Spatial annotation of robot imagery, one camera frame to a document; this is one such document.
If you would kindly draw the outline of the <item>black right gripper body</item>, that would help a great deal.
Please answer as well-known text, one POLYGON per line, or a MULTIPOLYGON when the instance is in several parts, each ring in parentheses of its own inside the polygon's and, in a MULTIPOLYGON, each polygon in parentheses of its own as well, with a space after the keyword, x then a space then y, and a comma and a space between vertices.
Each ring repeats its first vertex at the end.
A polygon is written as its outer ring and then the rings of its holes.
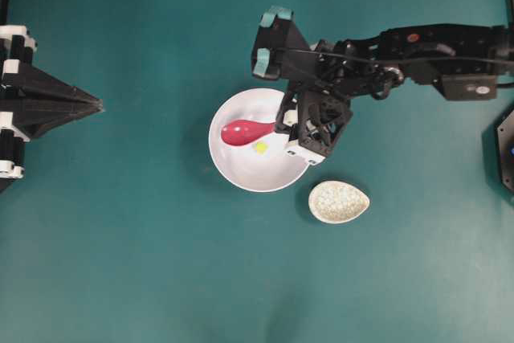
POLYGON ((328 158, 353 117, 348 99, 327 92, 295 92, 298 123, 284 147, 290 157, 300 157, 307 165, 318 165, 328 158))

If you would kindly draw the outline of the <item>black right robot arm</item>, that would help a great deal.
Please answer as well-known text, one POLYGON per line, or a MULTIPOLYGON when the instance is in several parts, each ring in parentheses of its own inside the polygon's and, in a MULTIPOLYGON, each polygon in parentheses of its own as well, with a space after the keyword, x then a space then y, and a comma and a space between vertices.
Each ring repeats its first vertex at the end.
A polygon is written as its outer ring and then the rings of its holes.
POLYGON ((498 78, 513 72, 513 28, 443 23, 310 46, 293 21, 279 20, 258 29, 252 65, 256 77, 288 81, 274 130, 315 165, 331 155, 360 96, 384 100, 412 80, 449 101, 496 98, 498 78))

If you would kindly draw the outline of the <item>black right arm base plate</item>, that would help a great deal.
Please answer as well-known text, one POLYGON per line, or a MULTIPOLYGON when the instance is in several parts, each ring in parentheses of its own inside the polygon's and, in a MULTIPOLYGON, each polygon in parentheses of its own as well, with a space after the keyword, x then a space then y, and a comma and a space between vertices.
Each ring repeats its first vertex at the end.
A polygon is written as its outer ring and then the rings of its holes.
POLYGON ((482 133, 483 168, 492 193, 513 206, 513 104, 482 133))

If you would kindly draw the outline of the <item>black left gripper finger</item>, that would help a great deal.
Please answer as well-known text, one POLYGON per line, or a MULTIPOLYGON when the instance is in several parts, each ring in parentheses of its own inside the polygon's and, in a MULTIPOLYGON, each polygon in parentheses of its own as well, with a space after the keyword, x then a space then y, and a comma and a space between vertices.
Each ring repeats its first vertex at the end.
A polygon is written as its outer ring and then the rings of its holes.
POLYGON ((31 141, 59 126, 103 111, 97 105, 22 106, 13 111, 11 136, 31 141))
POLYGON ((100 106, 102 101, 76 86, 66 84, 44 71, 18 59, 3 63, 2 85, 21 89, 28 94, 54 97, 100 106))

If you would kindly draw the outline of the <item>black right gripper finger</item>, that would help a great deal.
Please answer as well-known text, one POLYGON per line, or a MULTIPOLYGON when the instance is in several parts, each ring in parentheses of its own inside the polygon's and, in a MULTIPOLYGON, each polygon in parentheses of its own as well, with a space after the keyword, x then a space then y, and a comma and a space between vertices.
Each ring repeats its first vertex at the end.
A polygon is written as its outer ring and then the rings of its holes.
POLYGON ((296 94, 291 91, 284 93, 275 119, 274 131, 278 134, 289 134, 298 123, 296 94))

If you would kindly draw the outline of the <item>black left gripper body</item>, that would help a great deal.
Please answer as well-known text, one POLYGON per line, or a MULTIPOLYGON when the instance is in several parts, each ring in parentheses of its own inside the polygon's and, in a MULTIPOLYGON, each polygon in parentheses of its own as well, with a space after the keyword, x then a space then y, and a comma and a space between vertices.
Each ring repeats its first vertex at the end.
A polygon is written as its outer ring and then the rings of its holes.
POLYGON ((1 191, 25 174, 25 148, 31 139, 15 122, 21 111, 23 91, 7 83, 21 65, 31 64, 37 43, 23 25, 1 26, 1 191))

